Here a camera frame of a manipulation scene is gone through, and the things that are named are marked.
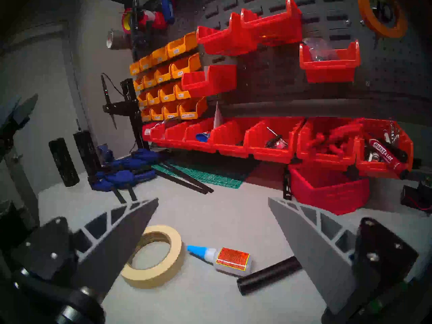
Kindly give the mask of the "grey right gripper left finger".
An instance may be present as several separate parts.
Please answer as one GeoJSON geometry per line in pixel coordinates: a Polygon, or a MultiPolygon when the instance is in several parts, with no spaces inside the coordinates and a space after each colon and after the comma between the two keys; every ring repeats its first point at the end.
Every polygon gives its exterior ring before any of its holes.
{"type": "Polygon", "coordinates": [[[105,296],[131,257],[159,205],[135,201],[105,211],[72,231],[65,217],[34,229],[10,252],[16,269],[70,289],[88,287],[105,296]]]}

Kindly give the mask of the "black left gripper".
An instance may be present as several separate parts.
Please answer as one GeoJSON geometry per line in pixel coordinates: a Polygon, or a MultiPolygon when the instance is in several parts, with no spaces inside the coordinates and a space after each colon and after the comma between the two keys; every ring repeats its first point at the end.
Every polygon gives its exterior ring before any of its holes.
{"type": "MultiPolygon", "coordinates": [[[[38,95],[33,95],[25,101],[21,101],[20,97],[1,101],[1,126],[4,126],[9,121],[9,117],[13,116],[17,129],[22,129],[29,122],[37,100],[38,95]]],[[[5,126],[1,129],[1,161],[13,148],[14,134],[13,126],[5,126]]]]}

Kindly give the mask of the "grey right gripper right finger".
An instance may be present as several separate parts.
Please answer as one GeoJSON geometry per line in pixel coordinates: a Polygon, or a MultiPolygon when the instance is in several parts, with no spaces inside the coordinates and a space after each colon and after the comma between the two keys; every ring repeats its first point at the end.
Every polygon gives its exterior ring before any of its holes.
{"type": "Polygon", "coordinates": [[[271,197],[268,206],[330,315],[354,315],[403,289],[419,256],[372,217],[347,227],[339,216],[317,207],[271,197]]]}

